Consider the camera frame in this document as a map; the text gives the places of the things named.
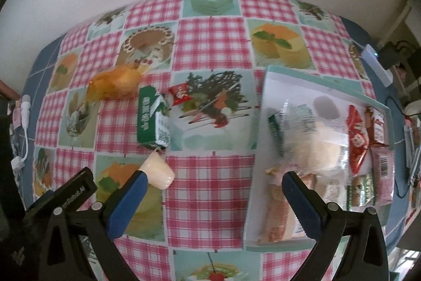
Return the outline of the red peanut snack packet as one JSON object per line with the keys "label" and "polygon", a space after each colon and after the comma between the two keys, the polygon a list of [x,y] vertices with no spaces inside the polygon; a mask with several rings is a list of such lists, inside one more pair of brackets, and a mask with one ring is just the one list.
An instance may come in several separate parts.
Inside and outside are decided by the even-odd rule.
{"label": "red peanut snack packet", "polygon": [[369,148],[369,135],[365,122],[354,105],[348,107],[346,119],[349,138],[349,165],[353,175],[360,172]]}

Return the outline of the small red candy packet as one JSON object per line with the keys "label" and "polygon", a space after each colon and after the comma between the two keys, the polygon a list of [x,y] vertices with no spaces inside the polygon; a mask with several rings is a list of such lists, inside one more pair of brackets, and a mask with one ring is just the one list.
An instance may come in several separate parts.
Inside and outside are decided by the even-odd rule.
{"label": "small red candy packet", "polygon": [[168,92],[172,96],[173,106],[180,105],[193,99],[193,97],[189,94],[187,83],[180,83],[171,86],[168,89]]}

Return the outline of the round cracker clear packet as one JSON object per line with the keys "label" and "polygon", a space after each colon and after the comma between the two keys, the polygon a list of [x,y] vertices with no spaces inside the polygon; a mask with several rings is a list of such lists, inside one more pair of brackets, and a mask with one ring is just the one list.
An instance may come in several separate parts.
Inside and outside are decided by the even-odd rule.
{"label": "round cracker clear packet", "polygon": [[374,198],[373,176],[370,173],[352,178],[347,187],[347,210],[365,207]]}

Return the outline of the teal shallow cardboard box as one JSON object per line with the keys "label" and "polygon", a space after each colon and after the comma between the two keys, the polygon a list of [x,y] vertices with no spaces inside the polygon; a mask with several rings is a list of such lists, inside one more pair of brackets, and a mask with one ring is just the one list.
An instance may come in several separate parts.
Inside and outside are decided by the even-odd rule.
{"label": "teal shallow cardboard box", "polygon": [[349,138],[345,120],[349,107],[359,113],[373,106],[385,117],[385,140],[395,145],[390,109],[337,81],[281,66],[269,66],[263,82],[255,164],[243,247],[257,253],[307,250],[313,246],[289,206],[281,211],[285,238],[267,243],[263,234],[270,208],[270,188],[284,174],[321,175],[348,182]]}

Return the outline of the pink snack packet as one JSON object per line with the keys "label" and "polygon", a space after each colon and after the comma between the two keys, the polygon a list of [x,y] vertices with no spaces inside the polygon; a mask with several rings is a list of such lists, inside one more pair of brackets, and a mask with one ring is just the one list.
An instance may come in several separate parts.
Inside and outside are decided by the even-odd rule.
{"label": "pink snack packet", "polygon": [[375,203],[388,205],[393,201],[395,182],[395,156],[388,147],[371,149],[375,190]]}

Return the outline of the clear bagged pale bun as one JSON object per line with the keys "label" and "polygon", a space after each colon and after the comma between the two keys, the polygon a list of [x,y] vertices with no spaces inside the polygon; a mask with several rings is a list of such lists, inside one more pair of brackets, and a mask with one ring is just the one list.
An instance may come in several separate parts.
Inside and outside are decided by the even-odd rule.
{"label": "clear bagged pale bun", "polygon": [[348,132],[344,118],[333,99],[319,96],[309,103],[287,99],[299,106],[307,104],[315,116],[317,133],[308,141],[298,143],[292,155],[281,157],[284,170],[294,170],[301,175],[346,170],[349,159]]}

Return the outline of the checkered picture tablecloth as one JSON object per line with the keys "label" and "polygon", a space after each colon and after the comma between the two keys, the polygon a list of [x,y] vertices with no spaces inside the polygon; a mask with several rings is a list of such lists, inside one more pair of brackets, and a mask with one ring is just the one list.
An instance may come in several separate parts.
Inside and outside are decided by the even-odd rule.
{"label": "checkered picture tablecloth", "polygon": [[38,55],[23,89],[31,97],[24,196],[28,203],[93,170],[105,200],[148,151],[138,145],[135,98],[87,106],[88,82],[115,65],[150,65],[160,92],[187,83],[193,97],[171,111],[171,188],[151,188],[118,249],[142,280],[193,280],[225,264],[242,280],[288,280],[307,252],[242,249],[260,93],[269,65],[293,67],[371,98],[353,41],[360,29],[290,0],[143,0],[69,30]]}

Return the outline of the green foil snack packet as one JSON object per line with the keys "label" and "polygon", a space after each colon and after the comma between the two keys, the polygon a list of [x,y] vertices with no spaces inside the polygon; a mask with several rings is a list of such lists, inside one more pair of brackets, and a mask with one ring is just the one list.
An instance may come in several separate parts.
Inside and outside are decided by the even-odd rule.
{"label": "green foil snack packet", "polygon": [[280,157],[292,155],[298,143],[310,140],[318,131],[313,111],[307,104],[296,106],[286,101],[279,109],[269,108],[267,120]]}

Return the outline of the black charger plug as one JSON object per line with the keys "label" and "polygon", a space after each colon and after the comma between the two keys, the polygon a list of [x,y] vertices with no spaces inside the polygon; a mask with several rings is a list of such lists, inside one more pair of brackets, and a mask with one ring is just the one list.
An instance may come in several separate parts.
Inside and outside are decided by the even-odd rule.
{"label": "black charger plug", "polygon": [[378,62],[385,69],[388,70],[400,61],[400,42],[393,43],[388,41],[378,53]]}

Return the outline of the white printed snack packet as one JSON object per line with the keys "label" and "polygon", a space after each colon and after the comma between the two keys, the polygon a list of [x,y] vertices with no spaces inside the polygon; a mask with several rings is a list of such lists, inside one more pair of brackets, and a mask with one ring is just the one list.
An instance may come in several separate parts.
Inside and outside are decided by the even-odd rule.
{"label": "white printed snack packet", "polygon": [[337,203],[341,208],[346,202],[348,172],[335,169],[328,172],[316,172],[313,189],[325,203]]}

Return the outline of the peach wafer packet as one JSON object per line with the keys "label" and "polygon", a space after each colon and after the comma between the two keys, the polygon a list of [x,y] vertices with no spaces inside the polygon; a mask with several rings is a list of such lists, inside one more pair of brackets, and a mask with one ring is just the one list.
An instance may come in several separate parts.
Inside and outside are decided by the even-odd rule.
{"label": "peach wafer packet", "polygon": [[258,244],[279,243],[305,237],[304,230],[280,185],[269,184],[269,203]]}

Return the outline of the dark red chocolate bar packet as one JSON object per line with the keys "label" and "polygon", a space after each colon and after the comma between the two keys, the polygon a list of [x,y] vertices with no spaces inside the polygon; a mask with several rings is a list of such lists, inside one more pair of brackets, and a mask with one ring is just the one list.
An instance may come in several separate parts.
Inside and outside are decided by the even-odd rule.
{"label": "dark red chocolate bar packet", "polygon": [[374,107],[365,109],[365,126],[370,146],[388,146],[385,135],[385,116]]}

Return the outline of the orange bread clear packet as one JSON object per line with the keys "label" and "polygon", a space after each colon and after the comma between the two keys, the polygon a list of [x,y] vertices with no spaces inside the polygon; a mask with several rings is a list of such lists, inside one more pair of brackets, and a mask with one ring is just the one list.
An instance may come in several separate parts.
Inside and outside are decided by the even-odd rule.
{"label": "orange bread clear packet", "polygon": [[128,63],[101,71],[89,81],[85,99],[95,103],[132,97],[150,69],[149,65]]}

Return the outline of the green white milk carton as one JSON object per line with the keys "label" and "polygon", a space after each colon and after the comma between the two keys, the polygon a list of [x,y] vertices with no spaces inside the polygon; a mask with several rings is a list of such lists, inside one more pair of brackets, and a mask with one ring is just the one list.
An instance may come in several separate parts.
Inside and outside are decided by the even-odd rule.
{"label": "green white milk carton", "polygon": [[169,106],[153,86],[139,89],[137,141],[147,149],[166,149],[171,141]]}

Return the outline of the white power strip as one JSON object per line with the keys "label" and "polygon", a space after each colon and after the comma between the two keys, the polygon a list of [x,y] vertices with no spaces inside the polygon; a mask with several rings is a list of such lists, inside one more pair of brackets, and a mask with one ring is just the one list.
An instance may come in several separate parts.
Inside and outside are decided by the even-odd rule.
{"label": "white power strip", "polygon": [[361,58],[368,64],[373,70],[376,76],[380,79],[384,87],[391,86],[393,84],[393,73],[390,69],[384,69],[378,61],[378,53],[375,49],[367,44],[362,53]]}

